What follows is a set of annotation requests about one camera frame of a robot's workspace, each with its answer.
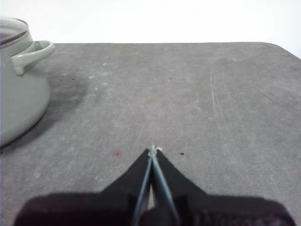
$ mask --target red spot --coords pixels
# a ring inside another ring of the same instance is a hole
[[[114,151],[114,156],[121,156],[121,151]]]

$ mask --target gray table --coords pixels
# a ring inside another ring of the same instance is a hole
[[[2,148],[2,225],[33,196],[101,191],[152,144],[208,193],[277,200],[301,224],[301,60],[284,49],[56,44],[37,67],[51,103]]]

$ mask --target white background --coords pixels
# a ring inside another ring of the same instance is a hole
[[[1,0],[53,42],[277,44],[301,58],[301,0]]]

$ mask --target pot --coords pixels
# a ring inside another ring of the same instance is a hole
[[[47,79],[35,70],[55,47],[32,41],[26,22],[1,17],[0,146],[23,134],[44,114],[50,100]]]

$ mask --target pot handle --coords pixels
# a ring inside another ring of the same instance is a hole
[[[50,41],[34,41],[21,53],[11,57],[11,61],[17,75],[25,73],[25,68],[33,66],[38,61],[50,56],[55,50],[55,46]]]

